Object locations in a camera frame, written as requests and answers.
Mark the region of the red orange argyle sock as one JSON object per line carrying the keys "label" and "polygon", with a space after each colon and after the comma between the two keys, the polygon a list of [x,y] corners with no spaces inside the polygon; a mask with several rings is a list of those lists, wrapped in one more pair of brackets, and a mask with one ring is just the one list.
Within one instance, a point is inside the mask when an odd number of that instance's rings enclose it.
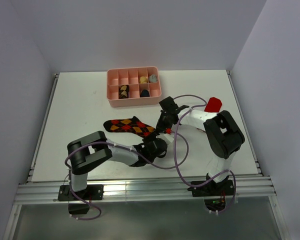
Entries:
{"label": "red orange argyle sock", "polygon": [[112,119],[103,123],[103,127],[110,133],[131,133],[145,138],[155,131],[155,128],[143,123],[136,116],[125,119]]}

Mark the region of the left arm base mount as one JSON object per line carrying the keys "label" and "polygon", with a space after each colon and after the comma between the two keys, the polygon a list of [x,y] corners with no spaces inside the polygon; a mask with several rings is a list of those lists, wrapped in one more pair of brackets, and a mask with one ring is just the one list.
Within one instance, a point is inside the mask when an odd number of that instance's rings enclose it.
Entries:
{"label": "left arm base mount", "polygon": [[[104,186],[102,184],[88,184],[87,188],[75,194],[87,201],[100,201],[103,199]],[[78,199],[72,194],[69,185],[61,185],[57,200],[59,202],[73,202]],[[90,210],[90,206],[87,203],[68,203],[68,212],[71,215],[85,215]]]}

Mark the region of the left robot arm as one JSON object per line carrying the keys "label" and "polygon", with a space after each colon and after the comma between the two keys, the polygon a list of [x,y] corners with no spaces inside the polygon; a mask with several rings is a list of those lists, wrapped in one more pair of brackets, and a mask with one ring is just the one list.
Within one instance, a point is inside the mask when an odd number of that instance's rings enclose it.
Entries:
{"label": "left robot arm", "polygon": [[97,131],[74,140],[67,145],[65,165],[69,169],[69,194],[81,200],[88,193],[88,173],[106,161],[123,163],[129,167],[152,164],[156,158],[165,157],[174,137],[168,133],[151,133],[142,143],[123,145]]}

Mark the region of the brown yellow argyle sock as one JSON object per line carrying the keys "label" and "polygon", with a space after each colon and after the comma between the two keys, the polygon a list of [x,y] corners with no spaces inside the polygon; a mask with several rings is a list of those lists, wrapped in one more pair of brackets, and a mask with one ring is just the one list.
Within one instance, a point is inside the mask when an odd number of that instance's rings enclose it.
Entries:
{"label": "brown yellow argyle sock", "polygon": [[128,99],[129,98],[129,85],[122,85],[119,87],[118,98],[119,99]]}

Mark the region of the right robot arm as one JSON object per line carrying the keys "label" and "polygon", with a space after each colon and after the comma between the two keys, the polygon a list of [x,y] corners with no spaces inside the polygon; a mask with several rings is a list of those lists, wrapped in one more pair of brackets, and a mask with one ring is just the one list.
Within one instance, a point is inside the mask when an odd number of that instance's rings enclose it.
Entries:
{"label": "right robot arm", "polygon": [[232,115],[223,110],[218,113],[198,110],[198,106],[178,106],[172,97],[166,97],[159,102],[161,114],[156,125],[158,131],[165,131],[175,126],[174,137],[177,137],[180,125],[191,126],[206,133],[210,149],[214,153],[207,173],[207,180],[194,185],[182,176],[177,163],[177,143],[173,143],[173,158],[176,171],[184,184],[191,188],[206,186],[212,195],[219,194],[224,188],[224,182],[229,175],[232,160],[245,142],[245,137]]}

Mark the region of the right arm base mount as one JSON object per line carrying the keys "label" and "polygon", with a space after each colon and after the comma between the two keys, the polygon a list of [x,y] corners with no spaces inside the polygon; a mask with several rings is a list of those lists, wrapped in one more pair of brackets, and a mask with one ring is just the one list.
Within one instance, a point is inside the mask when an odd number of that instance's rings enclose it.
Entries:
{"label": "right arm base mount", "polygon": [[236,186],[234,182],[227,177],[218,183],[211,181],[204,186],[189,187],[187,190],[191,192],[193,197],[213,197],[211,199],[204,199],[204,204],[208,210],[216,212],[226,208],[226,197],[233,197],[235,195]]}

